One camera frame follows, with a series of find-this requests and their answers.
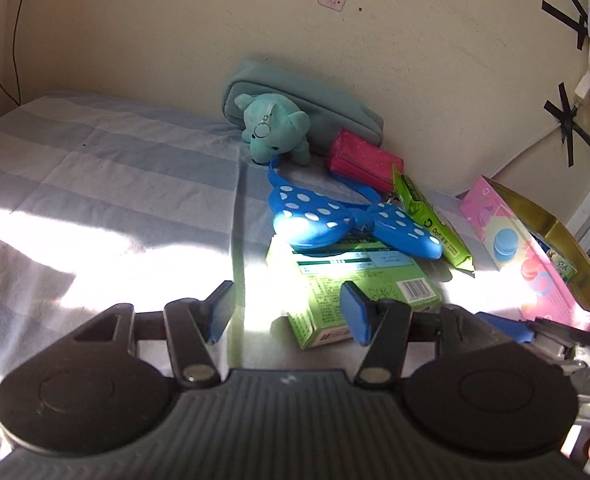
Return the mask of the pink wallet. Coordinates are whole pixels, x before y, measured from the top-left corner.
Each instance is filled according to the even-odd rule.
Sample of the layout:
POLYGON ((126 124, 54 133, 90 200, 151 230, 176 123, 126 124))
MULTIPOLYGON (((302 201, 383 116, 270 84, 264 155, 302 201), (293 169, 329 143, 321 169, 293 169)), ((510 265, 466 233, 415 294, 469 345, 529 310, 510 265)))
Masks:
POLYGON ((393 174, 403 171, 403 160, 346 129, 338 131, 325 158, 327 169, 371 186, 381 193, 394 191, 393 174))

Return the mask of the teal plush elephant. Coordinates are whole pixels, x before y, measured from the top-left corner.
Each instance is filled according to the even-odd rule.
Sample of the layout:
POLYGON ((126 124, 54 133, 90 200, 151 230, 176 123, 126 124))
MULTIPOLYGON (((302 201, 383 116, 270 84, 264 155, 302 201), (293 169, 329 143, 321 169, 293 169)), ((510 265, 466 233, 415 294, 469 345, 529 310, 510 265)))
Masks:
POLYGON ((243 113, 242 140, 249 145, 253 162, 267 166, 286 155, 299 166, 310 164, 310 119, 293 101, 278 93, 243 93, 234 104, 243 113))

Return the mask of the green medicine box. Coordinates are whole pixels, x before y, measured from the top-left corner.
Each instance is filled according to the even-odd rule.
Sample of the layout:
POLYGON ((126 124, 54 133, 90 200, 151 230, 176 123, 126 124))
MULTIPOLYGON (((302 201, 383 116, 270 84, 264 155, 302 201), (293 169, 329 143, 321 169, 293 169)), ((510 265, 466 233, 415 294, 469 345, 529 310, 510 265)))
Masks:
POLYGON ((348 237, 334 246, 299 252, 274 236, 266 263, 272 289, 283 300, 283 311, 303 350, 350 337, 339 308, 339 292, 347 281, 372 300, 399 300, 414 310, 441 303, 440 292, 421 266, 373 238, 348 237))

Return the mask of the teal zip pouch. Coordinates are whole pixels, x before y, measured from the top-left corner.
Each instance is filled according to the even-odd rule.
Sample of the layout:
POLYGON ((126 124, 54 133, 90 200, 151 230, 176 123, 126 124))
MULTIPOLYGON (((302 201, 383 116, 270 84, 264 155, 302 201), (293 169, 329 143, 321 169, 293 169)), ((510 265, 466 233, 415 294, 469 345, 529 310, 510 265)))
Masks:
POLYGON ((352 96, 312 79, 257 61, 237 65, 223 92, 222 114, 239 128, 244 126, 243 112, 234 99, 242 93, 278 93, 294 102, 310 119, 308 141, 318 155, 327 154, 341 129, 372 145, 383 143, 384 120, 380 115, 352 96))

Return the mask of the striped bed sheet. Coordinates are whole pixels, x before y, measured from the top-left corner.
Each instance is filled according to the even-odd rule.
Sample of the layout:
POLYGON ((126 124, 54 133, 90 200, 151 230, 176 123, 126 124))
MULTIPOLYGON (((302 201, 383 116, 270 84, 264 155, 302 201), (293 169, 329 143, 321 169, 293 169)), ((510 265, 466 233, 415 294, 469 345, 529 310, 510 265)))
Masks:
POLYGON ((237 312, 214 352, 222 370, 356 370, 347 342, 297 347, 289 286, 265 263, 269 192, 226 122, 74 92, 2 116, 0 382, 113 304, 156 311, 225 280, 237 312))

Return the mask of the pink wall sticker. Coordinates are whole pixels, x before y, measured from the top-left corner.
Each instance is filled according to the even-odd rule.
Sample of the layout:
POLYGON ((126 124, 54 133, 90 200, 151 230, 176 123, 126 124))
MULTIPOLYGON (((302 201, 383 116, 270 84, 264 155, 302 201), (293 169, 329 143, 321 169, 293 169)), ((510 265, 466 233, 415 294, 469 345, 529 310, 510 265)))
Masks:
POLYGON ((346 4, 346 0, 318 0, 320 6, 333 10, 335 12, 342 12, 346 4))

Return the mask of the pink gold tin box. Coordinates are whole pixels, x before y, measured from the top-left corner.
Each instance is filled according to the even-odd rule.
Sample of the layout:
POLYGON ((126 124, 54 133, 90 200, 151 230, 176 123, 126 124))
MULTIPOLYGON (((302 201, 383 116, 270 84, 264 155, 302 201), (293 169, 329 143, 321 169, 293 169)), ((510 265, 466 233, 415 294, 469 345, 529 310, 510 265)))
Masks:
POLYGON ((590 259, 553 214, 478 177, 460 204, 523 318, 590 332, 590 259))

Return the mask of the green Dofi tissue pack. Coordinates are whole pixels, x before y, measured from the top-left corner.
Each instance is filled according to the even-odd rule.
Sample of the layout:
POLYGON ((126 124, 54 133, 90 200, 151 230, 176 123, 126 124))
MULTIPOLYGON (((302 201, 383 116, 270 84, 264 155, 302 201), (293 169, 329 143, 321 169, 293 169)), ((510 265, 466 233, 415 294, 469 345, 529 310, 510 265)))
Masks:
POLYGON ((452 224, 442 215, 419 190, 417 185, 393 167, 393 188, 399 202, 410 218, 421 224, 443 246, 443 256, 456 269, 473 274, 474 259, 468 246, 452 224))

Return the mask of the black tape cross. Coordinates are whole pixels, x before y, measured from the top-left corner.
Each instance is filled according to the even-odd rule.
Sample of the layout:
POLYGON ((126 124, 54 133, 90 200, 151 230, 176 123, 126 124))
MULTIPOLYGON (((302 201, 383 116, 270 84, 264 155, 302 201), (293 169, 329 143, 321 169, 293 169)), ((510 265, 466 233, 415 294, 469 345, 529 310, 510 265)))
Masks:
POLYGON ((576 32, 576 49, 582 50, 588 41, 588 13, 580 0, 571 0, 571 2, 577 12, 577 18, 565 14, 546 0, 542 0, 542 11, 574 30, 576 32))
POLYGON ((566 146, 568 168, 571 168, 575 164, 574 136, 578 136, 590 148, 590 135, 576 122, 578 106, 571 105, 563 82, 558 84, 558 93, 560 105, 547 100, 544 104, 544 110, 553 118, 557 119, 561 131, 562 144, 566 146))

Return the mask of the upper black tape cross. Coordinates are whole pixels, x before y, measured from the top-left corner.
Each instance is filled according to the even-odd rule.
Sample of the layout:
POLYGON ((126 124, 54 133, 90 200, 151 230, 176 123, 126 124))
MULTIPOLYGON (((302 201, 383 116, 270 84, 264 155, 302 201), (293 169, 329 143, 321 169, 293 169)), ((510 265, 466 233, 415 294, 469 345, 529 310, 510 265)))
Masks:
POLYGON ((565 14, 546 0, 542 0, 542 11, 574 30, 576 32, 576 49, 582 50, 588 41, 588 13, 580 0, 571 0, 571 2, 577 12, 577 18, 565 14))

